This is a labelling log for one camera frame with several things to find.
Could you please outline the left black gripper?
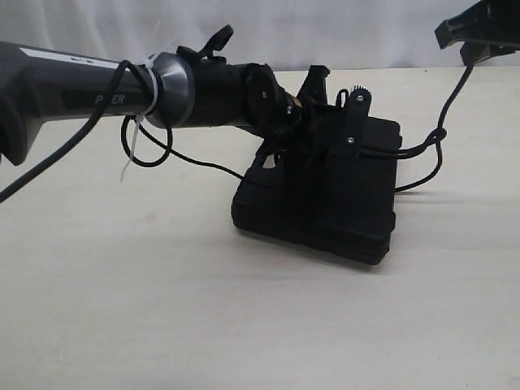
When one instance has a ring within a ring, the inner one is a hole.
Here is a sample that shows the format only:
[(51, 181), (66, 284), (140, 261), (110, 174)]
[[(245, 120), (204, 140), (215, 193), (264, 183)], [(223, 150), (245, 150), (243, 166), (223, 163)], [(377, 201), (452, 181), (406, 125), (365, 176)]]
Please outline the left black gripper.
[(349, 113), (349, 91), (340, 90), (336, 102), (331, 105), (327, 97), (330, 73), (331, 70), (324, 65), (309, 67), (297, 95), (288, 105), (292, 111), (276, 129), (277, 155), (312, 159), (339, 141)]

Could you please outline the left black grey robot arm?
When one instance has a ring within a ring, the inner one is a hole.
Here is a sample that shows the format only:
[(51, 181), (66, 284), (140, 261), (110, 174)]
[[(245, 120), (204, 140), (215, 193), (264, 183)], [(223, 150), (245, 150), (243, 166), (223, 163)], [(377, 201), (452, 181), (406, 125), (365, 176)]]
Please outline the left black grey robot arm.
[(220, 51), (226, 25), (200, 49), (179, 46), (123, 73), (106, 97), (117, 63), (10, 42), (1, 44), (1, 152), (14, 165), (28, 155), (46, 122), (107, 115), (144, 115), (154, 126), (233, 126), (289, 148), (337, 113), (327, 102), (328, 69), (310, 67), (297, 95), (287, 93), (266, 64), (230, 64)]

